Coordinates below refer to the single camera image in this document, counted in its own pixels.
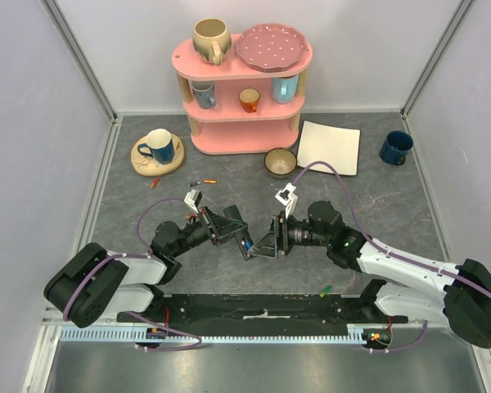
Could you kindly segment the black remote control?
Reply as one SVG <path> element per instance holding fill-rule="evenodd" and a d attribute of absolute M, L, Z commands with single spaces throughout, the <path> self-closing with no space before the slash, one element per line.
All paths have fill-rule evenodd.
<path fill-rule="evenodd" d="M 242 221 L 241 213 L 239 212 L 236 205 L 229 206 L 223 210 L 224 216 L 229 219 L 234 219 Z M 242 253 L 244 260 L 251 260 L 255 257 L 253 251 L 251 250 L 254 243 L 250 237 L 248 227 L 245 227 L 238 231 L 235 235 L 236 243 Z"/>

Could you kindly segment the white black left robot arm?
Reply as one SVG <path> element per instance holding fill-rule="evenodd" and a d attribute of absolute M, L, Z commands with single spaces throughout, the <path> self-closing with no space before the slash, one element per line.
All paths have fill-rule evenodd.
<path fill-rule="evenodd" d="M 159 224 L 149 254 L 115 253 L 90 242 L 49 280 L 43 295 L 78 328 L 125 311 L 154 322 L 164 308 L 152 288 L 172 281 L 182 267 L 176 258 L 204 242 L 224 244 L 247 229 L 236 206 L 223 215 L 202 207 L 184 228 L 173 221 Z"/>

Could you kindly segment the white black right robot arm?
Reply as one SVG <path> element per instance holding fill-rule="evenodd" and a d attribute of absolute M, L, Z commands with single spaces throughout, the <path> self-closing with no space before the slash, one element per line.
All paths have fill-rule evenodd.
<path fill-rule="evenodd" d="M 385 280 L 376 294 L 358 302 L 364 320 L 425 320 L 450 327 L 473 346 L 491 348 L 491 273 L 476 260 L 452 264 L 395 250 L 346 225 L 328 201 L 314 202 L 303 221 L 274 216 L 264 237 L 243 244 L 249 255 L 268 258 L 288 255 L 294 246 L 323 246 L 336 266 Z"/>

